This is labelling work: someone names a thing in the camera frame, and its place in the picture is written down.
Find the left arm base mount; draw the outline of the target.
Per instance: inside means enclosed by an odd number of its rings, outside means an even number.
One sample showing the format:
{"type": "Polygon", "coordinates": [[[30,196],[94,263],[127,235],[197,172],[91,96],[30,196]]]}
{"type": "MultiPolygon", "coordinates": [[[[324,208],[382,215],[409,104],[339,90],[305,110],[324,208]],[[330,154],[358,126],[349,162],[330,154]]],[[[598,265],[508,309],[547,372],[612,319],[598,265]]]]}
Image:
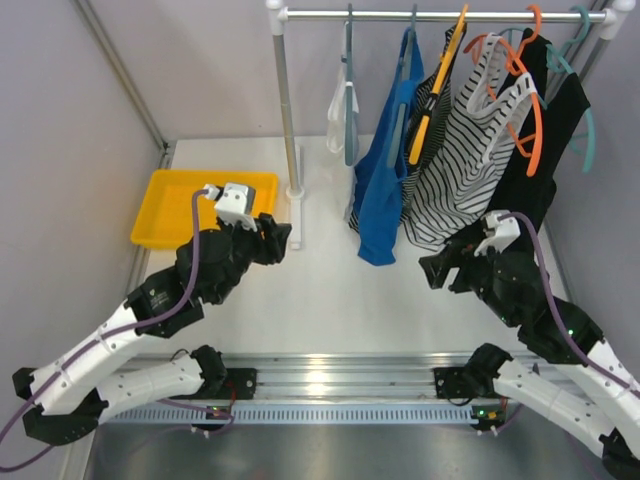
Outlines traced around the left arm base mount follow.
{"type": "Polygon", "coordinates": [[[252,400],[257,388],[255,368],[230,368],[227,377],[216,391],[205,391],[200,398],[205,400],[252,400]]]}

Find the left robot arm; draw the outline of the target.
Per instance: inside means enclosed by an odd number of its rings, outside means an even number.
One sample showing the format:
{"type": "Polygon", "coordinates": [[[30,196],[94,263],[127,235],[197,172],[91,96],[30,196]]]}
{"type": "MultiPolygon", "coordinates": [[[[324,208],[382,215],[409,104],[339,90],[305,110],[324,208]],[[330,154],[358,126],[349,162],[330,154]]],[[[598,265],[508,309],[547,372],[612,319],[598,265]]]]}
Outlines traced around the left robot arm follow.
{"type": "Polygon", "coordinates": [[[251,265],[280,263],[291,230],[262,213],[252,229],[220,224],[199,231],[177,249],[173,266],[150,275],[92,335],[45,367],[16,371],[26,436],[62,446],[147,403],[220,394],[228,373],[209,345],[146,370],[119,370],[202,320],[205,305],[222,304],[251,265]]]}

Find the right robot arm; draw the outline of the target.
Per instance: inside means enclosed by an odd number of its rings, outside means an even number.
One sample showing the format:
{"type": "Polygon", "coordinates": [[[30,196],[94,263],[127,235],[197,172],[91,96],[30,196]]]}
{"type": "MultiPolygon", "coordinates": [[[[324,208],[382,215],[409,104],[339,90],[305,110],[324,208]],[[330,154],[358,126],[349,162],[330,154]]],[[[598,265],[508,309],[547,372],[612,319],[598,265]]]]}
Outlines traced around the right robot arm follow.
{"type": "Polygon", "coordinates": [[[535,411],[580,441],[615,479],[639,476],[639,393],[603,331],[580,307],[545,291],[532,255],[475,255],[454,241],[419,265],[440,289],[452,269],[454,293],[473,293],[530,352],[582,389],[585,400],[541,378],[512,354],[486,342],[455,371],[460,396],[506,397],[535,411]]]}

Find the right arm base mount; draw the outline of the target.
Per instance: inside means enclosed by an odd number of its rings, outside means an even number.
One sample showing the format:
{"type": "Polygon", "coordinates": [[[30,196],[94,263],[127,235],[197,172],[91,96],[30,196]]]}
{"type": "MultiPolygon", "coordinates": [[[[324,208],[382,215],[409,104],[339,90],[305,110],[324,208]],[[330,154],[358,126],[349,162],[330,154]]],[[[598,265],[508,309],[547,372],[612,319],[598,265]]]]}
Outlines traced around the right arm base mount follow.
{"type": "Polygon", "coordinates": [[[436,367],[433,369],[436,397],[441,400],[466,401],[469,399],[498,399],[495,392],[481,392],[464,376],[462,366],[436,367]]]}

